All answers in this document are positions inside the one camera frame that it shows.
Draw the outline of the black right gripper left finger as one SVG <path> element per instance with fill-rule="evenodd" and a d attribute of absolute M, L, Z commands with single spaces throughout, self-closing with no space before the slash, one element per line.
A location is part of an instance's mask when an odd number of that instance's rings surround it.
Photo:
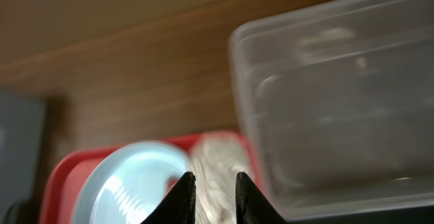
<path fill-rule="evenodd" d="M 195 202 L 195 175 L 185 172 L 141 224 L 194 224 Z"/>

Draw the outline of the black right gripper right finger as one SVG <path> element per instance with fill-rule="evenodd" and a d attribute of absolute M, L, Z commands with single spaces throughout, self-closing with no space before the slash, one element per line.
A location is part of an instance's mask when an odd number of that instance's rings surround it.
<path fill-rule="evenodd" d="M 235 206 L 237 224 L 286 224 L 245 172 L 237 174 Z"/>

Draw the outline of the white napkin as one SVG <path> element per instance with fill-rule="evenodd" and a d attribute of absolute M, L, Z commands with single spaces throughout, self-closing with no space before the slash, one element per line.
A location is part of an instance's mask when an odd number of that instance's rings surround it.
<path fill-rule="evenodd" d="M 196 178 L 195 222 L 236 223 L 236 178 L 255 177 L 247 151 L 234 134 L 209 133 L 189 152 L 188 170 Z"/>

